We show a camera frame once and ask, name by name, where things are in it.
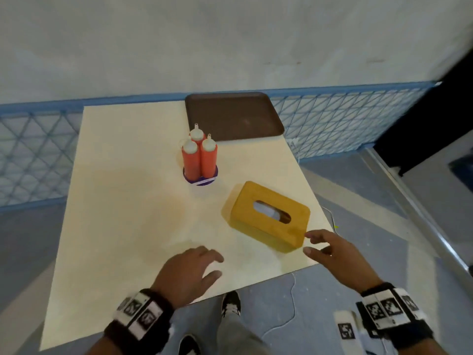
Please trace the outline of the person's right hand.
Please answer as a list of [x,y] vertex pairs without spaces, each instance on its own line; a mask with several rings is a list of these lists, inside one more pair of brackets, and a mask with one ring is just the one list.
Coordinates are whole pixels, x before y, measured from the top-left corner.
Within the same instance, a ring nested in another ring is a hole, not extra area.
[[361,294],[383,283],[364,256],[346,239],[324,229],[308,231],[304,236],[311,244],[330,246],[330,262],[319,264],[342,285]]

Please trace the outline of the person's left hand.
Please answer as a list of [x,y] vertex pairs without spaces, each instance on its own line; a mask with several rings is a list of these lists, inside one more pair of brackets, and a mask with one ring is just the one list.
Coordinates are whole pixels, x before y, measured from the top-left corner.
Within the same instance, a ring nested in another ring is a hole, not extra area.
[[157,274],[151,290],[165,298],[177,310],[203,296],[200,281],[209,265],[224,262],[224,257],[205,246],[190,248],[171,257]]

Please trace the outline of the black left wristband with markers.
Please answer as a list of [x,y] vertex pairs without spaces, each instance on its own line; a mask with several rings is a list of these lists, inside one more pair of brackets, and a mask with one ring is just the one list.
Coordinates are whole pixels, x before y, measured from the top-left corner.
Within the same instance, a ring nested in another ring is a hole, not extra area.
[[122,355],[158,355],[172,335],[174,308],[151,289],[129,294],[104,330]]

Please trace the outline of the blue mesh barrier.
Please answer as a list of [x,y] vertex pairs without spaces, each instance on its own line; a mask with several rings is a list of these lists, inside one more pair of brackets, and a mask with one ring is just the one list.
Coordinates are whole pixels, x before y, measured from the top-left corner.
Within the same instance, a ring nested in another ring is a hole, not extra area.
[[[244,90],[266,94],[296,160],[356,152],[377,139],[429,90],[421,81]],[[92,106],[183,101],[160,93],[0,105],[0,212],[66,202],[82,113]]]

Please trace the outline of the yellow tissue box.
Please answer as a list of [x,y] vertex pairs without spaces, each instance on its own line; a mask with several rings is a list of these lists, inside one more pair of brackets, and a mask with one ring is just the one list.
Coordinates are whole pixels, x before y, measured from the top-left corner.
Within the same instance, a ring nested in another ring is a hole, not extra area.
[[[265,202],[279,209],[281,221],[255,211],[255,201]],[[303,246],[310,215],[310,209],[304,204],[253,181],[247,181],[232,206],[229,225],[269,248],[286,254]]]

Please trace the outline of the grey trouser leg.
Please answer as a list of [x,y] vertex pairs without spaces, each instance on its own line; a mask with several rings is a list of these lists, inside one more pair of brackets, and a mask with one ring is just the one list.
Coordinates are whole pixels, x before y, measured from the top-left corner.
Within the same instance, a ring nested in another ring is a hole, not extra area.
[[217,330],[219,355],[272,355],[269,346],[250,331],[239,315],[228,313],[222,317]]

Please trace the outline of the white marker block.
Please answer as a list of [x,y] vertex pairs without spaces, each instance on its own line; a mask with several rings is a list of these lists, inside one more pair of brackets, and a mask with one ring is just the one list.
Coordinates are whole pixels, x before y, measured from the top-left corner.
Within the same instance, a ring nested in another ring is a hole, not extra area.
[[337,310],[334,321],[341,340],[360,340],[360,332],[365,330],[361,317],[352,310]]

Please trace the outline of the dark blue object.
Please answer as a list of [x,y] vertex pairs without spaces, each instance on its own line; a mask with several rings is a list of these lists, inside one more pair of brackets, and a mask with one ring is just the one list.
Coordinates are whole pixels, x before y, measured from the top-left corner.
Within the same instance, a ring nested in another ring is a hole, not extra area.
[[464,185],[473,187],[473,154],[451,161],[448,167]]

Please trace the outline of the red squeeze bottle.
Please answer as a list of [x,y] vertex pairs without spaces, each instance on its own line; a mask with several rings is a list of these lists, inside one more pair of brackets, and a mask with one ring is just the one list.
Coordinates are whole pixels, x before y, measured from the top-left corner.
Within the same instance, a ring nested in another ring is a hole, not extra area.
[[218,146],[211,134],[203,140],[201,149],[201,171],[202,177],[212,178],[216,172]]
[[199,128],[198,123],[194,124],[193,128],[189,133],[189,136],[191,137],[192,141],[197,144],[198,147],[200,147],[202,142],[206,139],[206,134],[201,128]]
[[198,144],[191,136],[186,138],[181,146],[184,164],[184,175],[189,182],[197,181],[201,175],[201,155]]

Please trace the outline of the black right wristband with markers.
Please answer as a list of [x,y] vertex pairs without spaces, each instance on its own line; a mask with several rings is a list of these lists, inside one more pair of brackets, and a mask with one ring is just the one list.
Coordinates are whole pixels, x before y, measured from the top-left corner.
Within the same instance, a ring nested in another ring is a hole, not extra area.
[[361,297],[356,306],[364,327],[388,339],[397,351],[434,339],[425,313],[405,289],[384,282],[362,292]]

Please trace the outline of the person's right forearm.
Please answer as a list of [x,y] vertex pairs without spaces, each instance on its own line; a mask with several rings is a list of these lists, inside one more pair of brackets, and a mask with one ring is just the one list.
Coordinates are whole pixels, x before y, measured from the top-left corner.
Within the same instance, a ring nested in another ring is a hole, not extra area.
[[417,344],[398,350],[398,355],[449,355],[434,339],[424,339]]

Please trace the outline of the black and white shoe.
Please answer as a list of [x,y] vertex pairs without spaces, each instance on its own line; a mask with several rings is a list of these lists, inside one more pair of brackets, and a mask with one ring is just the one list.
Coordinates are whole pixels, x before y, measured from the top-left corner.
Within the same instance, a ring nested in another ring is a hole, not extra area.
[[177,355],[202,355],[201,348],[192,334],[183,336],[179,343]]
[[241,300],[239,293],[235,290],[227,292],[222,298],[221,317],[224,319],[229,315],[241,316]]

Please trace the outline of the black panel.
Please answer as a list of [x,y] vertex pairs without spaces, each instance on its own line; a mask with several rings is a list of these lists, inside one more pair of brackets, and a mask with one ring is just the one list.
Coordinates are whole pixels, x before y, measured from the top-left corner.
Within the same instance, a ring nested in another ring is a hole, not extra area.
[[473,47],[440,82],[375,143],[401,175],[473,130]]

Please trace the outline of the purple round bottle holder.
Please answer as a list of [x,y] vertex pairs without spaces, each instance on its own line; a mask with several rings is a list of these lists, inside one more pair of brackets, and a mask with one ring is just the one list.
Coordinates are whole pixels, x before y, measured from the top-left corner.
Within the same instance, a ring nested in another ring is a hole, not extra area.
[[205,186],[205,185],[211,184],[212,182],[214,182],[216,180],[216,178],[218,177],[218,174],[219,174],[219,168],[218,168],[218,166],[216,166],[215,173],[212,177],[210,177],[210,178],[200,177],[199,179],[192,181],[192,180],[190,180],[186,177],[186,170],[185,170],[185,168],[183,168],[183,177],[184,177],[184,179],[189,184],[196,185],[196,186]]

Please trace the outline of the brown plastic tray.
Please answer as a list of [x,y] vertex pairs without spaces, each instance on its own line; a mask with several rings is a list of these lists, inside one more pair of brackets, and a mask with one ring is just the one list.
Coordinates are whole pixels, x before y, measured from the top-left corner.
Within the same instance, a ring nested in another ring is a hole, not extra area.
[[191,94],[185,105],[190,130],[198,125],[216,142],[276,137],[285,131],[263,92]]

